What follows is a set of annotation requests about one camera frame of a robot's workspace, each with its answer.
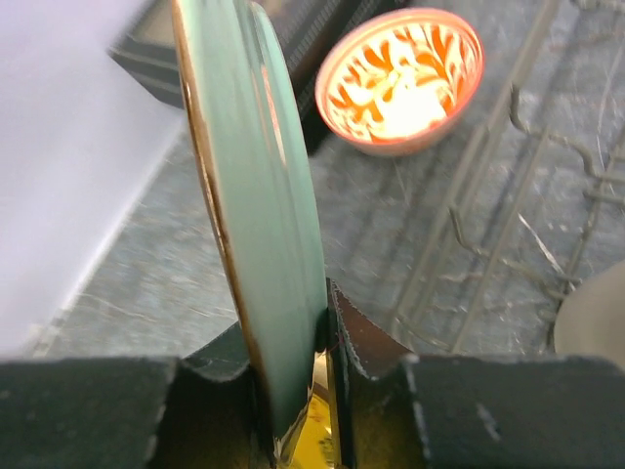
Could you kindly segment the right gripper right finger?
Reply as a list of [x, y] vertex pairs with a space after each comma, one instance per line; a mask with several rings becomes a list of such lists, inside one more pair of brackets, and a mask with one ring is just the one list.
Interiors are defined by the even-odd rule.
[[598, 358], [418, 355], [329, 281], [341, 468], [620, 468], [624, 374]]

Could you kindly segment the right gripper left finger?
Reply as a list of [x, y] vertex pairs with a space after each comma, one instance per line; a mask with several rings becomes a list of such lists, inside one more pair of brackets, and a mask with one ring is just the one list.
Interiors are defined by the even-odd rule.
[[239, 325], [189, 357], [1, 364], [4, 468], [266, 468]]

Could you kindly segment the yellow patterned plate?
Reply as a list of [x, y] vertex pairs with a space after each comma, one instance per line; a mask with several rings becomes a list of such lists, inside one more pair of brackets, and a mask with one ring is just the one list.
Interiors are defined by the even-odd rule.
[[332, 439], [331, 405], [327, 372], [327, 353], [317, 354], [313, 368], [312, 399], [300, 438], [289, 464], [278, 468], [339, 468]]

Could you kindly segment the beige paper cup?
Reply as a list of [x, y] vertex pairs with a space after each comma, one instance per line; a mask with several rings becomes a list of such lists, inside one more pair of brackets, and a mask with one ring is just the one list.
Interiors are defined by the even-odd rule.
[[624, 262], [584, 281], [562, 302], [554, 325], [560, 355], [596, 356], [624, 367]]

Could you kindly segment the mint green plate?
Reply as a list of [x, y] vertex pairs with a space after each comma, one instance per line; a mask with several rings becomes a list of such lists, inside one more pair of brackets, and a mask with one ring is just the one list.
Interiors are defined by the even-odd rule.
[[172, 5], [206, 203], [273, 440], [296, 432], [327, 308], [313, 182], [276, 34], [252, 1]]

